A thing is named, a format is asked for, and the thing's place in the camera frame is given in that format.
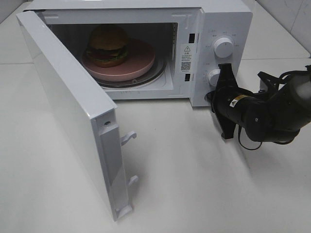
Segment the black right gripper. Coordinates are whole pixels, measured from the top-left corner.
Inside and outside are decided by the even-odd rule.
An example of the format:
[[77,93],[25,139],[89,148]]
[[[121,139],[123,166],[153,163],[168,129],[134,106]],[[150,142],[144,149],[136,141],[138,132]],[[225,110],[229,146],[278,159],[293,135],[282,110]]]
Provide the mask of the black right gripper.
[[236,128],[234,121],[244,121],[243,115],[247,107],[243,106],[243,99],[249,100],[253,93],[237,87],[231,63],[218,64],[218,67],[220,74],[216,89],[209,92],[212,97],[211,106],[222,129],[221,137],[231,139]]

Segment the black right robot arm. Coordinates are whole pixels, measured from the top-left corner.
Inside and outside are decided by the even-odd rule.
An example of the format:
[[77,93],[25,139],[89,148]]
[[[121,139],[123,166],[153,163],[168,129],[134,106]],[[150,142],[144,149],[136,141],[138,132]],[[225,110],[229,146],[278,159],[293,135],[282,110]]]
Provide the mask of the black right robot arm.
[[311,121],[311,67],[274,77],[258,76],[267,90],[253,93],[240,88],[230,63],[220,64],[215,90],[206,95],[222,129],[222,138],[231,139],[236,126],[244,128],[255,142],[288,144]]

